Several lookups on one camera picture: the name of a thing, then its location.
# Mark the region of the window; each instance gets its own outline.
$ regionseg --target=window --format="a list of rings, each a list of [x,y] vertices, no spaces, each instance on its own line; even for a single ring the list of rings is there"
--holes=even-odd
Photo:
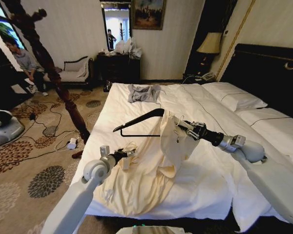
[[[111,51],[115,45],[131,36],[130,4],[129,3],[102,3],[102,14],[105,21],[107,47]]]
[[[19,48],[24,49],[24,45],[17,35],[16,31],[14,30],[14,27],[6,22],[3,18],[7,18],[4,11],[2,10],[0,6],[0,36],[2,38],[11,37],[15,40],[15,42],[18,44]]]

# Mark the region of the jeans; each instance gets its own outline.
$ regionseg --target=jeans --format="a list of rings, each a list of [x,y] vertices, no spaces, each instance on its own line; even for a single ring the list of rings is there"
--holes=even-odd
[[[34,83],[37,86],[37,89],[39,92],[44,92],[44,87],[43,87],[43,73],[42,72],[35,72],[34,73]]]

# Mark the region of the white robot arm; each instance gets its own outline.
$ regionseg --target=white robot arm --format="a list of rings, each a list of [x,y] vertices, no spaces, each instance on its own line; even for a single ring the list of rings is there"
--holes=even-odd
[[[263,146],[246,141],[244,136],[226,136],[208,130],[203,123],[179,121],[178,126],[194,140],[204,139],[213,146],[230,153],[247,171],[253,184],[271,203],[276,211],[293,224],[293,173],[285,166],[265,157]],[[49,215],[42,234],[71,234],[84,216],[93,198],[93,191],[117,162],[132,152],[109,154],[101,147],[101,159],[89,162],[84,176],[70,186]]]

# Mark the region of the white sofa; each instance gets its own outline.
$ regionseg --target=white sofa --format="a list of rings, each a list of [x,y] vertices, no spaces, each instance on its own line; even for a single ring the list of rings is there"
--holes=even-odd
[[[64,84],[84,84],[93,87],[93,77],[91,70],[93,59],[84,56],[76,61],[65,61],[64,70],[60,72],[61,82]],[[50,82],[48,73],[44,74],[44,81]]]

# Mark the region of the table lamp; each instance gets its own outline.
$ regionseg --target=table lamp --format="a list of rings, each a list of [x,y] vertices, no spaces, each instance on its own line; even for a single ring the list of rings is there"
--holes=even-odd
[[[200,63],[199,75],[209,70],[211,62],[216,54],[220,52],[220,39],[222,33],[208,33],[201,46],[196,50],[204,54],[203,60]]]

